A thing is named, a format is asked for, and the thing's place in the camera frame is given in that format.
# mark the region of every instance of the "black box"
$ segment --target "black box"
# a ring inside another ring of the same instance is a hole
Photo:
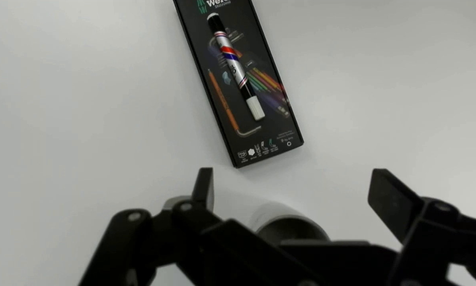
[[[234,166],[302,135],[250,0],[173,0]]]

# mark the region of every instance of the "packaging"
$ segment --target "packaging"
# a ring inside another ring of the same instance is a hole
[[[251,0],[173,0],[234,166],[301,146]]]

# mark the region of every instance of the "white table surface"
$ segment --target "white table surface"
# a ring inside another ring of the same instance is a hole
[[[156,212],[200,165],[243,222],[275,200],[393,246],[364,201],[379,165],[476,216],[476,0],[256,6],[307,142],[235,169],[170,0],[0,0],[0,286],[76,282],[116,211]]]

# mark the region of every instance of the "product box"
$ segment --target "product box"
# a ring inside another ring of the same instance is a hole
[[[173,0],[234,166],[302,144],[251,0]]]

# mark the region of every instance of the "product image on box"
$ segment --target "product image on box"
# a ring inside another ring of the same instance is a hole
[[[194,61],[235,166],[302,144],[250,0],[175,0]]]

